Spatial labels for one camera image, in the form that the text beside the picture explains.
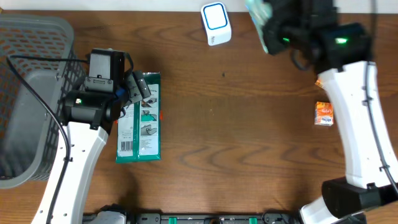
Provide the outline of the white mint wipes pack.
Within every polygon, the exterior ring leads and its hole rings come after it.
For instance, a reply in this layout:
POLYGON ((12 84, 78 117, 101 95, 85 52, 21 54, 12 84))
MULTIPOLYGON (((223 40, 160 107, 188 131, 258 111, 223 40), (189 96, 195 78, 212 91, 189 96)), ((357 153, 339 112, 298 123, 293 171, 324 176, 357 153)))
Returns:
POLYGON ((265 0, 245 0, 245 6, 251 16, 253 24, 256 28, 259 40, 265 53, 269 53, 268 48, 264 42, 262 28, 267 24, 272 17, 272 6, 265 0))

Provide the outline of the green white gloves package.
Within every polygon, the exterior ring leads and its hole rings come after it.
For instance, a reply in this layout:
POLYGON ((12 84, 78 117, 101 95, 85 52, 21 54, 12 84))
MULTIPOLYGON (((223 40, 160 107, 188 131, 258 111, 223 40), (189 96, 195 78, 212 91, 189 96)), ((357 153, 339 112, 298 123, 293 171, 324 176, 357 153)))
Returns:
POLYGON ((158 161, 160 155, 159 72, 143 74, 150 96, 124 108, 118 119, 116 163, 158 161))

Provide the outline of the orange small box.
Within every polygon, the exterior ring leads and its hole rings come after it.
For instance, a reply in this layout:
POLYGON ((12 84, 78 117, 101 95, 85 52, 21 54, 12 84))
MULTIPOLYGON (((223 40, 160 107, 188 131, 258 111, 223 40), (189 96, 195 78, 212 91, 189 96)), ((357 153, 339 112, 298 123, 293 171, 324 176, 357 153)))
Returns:
POLYGON ((315 82, 315 84, 316 84, 316 86, 318 86, 318 87, 324 89, 324 85, 323 85, 323 83, 322 83, 322 81, 321 81, 320 79, 317 79, 316 82, 315 82))
POLYGON ((315 103, 315 125, 332 126, 334 123, 333 105, 331 103, 315 103))

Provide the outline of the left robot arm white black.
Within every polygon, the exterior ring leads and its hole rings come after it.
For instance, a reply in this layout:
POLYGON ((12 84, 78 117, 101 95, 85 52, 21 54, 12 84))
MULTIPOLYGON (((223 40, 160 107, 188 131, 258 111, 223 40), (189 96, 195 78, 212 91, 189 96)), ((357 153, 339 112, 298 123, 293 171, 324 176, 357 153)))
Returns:
POLYGON ((109 132, 77 122, 69 122, 60 130, 67 138, 58 140, 50 177, 32 223, 129 223, 127 213, 116 205, 84 216, 93 171, 109 132))

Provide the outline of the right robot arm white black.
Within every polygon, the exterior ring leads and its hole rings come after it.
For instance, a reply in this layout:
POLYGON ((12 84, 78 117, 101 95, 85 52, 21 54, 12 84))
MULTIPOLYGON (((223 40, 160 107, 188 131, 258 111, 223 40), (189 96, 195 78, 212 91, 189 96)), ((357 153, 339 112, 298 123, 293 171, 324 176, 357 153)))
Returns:
POLYGON ((299 211, 302 223, 355 223, 397 201, 397 158, 377 87, 373 33, 340 24, 332 1, 266 1, 262 39, 271 55, 291 48, 314 69, 333 105, 345 176, 324 181, 321 196, 299 211))

